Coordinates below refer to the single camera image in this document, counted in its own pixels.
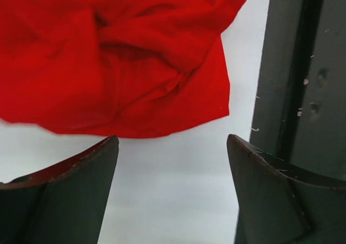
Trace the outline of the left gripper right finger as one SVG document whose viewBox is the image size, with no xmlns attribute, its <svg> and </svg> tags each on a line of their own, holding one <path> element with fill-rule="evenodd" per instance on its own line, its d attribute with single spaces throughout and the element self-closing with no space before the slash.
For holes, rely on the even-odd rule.
<svg viewBox="0 0 346 244">
<path fill-rule="evenodd" d="M 345 243 L 345 182 L 229 135 L 239 205 L 235 243 Z"/>
</svg>

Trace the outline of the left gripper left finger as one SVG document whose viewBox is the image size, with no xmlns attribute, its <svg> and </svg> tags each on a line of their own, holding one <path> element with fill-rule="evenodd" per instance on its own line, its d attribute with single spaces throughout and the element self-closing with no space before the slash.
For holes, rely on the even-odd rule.
<svg viewBox="0 0 346 244">
<path fill-rule="evenodd" d="M 1 183 L 1 243 L 97 243 L 117 164 L 110 136 L 37 172 Z"/>
</svg>

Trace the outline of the red t shirt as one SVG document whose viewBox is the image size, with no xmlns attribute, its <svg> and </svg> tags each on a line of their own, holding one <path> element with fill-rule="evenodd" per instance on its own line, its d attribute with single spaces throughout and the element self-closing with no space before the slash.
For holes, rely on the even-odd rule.
<svg viewBox="0 0 346 244">
<path fill-rule="evenodd" d="M 167 136 L 229 115 L 221 40 L 246 0 L 1 0 L 1 119 Z"/>
</svg>

